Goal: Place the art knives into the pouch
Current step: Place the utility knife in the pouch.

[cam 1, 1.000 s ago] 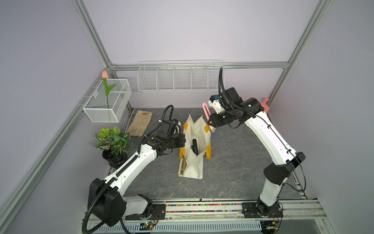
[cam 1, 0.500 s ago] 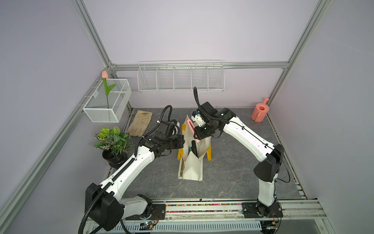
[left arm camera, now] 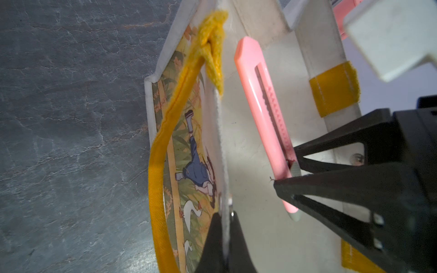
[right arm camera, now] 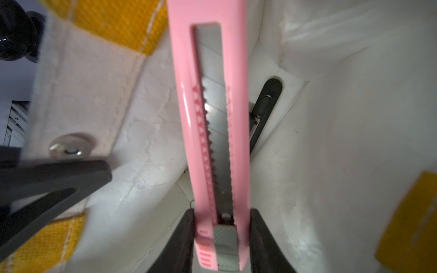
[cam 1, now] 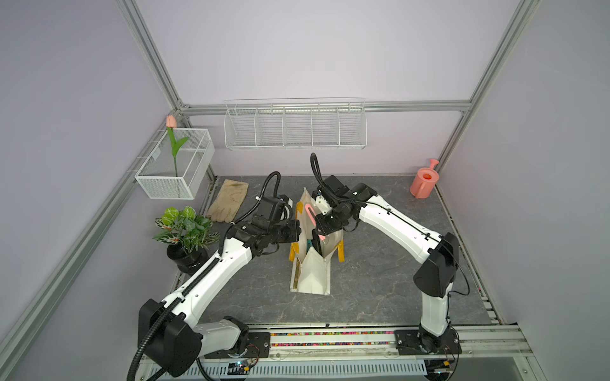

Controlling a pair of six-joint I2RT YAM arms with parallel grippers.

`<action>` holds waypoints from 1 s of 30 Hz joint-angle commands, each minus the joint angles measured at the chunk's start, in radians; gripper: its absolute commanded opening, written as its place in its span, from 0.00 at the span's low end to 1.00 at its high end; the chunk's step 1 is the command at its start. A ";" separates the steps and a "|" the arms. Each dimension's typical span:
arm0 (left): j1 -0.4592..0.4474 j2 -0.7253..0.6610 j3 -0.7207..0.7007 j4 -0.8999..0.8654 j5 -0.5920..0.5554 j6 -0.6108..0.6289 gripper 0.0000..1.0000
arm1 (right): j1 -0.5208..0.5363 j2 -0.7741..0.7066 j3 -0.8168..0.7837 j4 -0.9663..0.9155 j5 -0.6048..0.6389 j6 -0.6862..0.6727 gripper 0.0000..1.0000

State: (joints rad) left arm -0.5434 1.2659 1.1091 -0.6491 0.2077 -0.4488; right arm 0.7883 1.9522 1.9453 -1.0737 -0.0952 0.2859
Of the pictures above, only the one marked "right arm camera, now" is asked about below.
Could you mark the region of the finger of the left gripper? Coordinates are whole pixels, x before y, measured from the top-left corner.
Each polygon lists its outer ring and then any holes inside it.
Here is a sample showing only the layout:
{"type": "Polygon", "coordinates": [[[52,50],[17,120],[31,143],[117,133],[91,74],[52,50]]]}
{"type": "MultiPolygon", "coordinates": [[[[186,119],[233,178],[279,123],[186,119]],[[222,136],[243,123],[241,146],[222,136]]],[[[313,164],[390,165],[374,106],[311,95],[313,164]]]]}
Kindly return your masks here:
{"type": "Polygon", "coordinates": [[[103,160],[1,169],[1,260],[111,180],[103,160]]]}

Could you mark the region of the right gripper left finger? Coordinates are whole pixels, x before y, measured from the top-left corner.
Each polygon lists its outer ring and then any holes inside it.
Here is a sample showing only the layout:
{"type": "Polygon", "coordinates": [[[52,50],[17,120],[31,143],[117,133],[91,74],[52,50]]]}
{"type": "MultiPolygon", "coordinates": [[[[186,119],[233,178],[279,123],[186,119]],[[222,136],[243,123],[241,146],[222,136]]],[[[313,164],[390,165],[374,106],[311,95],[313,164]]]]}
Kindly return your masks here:
{"type": "Polygon", "coordinates": [[[195,237],[194,209],[188,209],[147,273],[191,273],[195,237]]]}

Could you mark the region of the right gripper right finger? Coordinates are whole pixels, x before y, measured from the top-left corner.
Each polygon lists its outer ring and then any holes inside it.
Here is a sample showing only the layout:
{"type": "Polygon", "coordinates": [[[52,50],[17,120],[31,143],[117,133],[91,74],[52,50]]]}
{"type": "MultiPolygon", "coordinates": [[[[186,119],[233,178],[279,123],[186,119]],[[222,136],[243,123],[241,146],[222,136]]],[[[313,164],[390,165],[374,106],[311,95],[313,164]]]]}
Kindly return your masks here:
{"type": "Polygon", "coordinates": [[[250,210],[250,267],[253,273],[296,273],[257,209],[250,210]]]}

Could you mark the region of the illustrated tote bag yellow handles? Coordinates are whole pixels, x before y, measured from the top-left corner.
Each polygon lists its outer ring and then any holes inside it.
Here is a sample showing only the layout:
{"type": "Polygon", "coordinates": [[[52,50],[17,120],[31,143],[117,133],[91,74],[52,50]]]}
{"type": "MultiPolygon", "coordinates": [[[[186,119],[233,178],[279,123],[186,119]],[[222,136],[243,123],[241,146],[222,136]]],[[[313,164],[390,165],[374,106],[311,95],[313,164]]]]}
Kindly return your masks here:
{"type": "MultiPolygon", "coordinates": [[[[81,134],[113,179],[3,273],[146,271],[194,202],[166,1],[43,1],[23,163],[81,134]]],[[[283,92],[251,205],[300,273],[437,270],[437,3],[248,1],[249,98],[283,92]]]]}

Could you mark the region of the slim black utility knife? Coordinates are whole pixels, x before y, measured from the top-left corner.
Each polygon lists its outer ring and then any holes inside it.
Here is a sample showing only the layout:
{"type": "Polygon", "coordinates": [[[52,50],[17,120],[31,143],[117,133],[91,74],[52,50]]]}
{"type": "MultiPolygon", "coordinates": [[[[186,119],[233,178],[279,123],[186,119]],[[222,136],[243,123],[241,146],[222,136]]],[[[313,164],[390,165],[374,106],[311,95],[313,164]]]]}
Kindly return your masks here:
{"type": "Polygon", "coordinates": [[[280,79],[268,79],[264,84],[252,111],[249,113],[250,152],[254,150],[282,90],[283,84],[280,79]]]}

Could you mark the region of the pink utility knife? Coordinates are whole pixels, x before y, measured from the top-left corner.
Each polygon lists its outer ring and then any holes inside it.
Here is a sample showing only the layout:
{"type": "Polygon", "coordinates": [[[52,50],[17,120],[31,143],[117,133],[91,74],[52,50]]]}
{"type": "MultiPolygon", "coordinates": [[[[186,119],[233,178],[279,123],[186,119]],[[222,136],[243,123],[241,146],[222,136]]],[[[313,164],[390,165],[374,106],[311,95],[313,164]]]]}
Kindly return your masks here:
{"type": "Polygon", "coordinates": [[[202,268],[249,258],[250,138],[244,1],[168,1],[168,21],[202,268]]]}

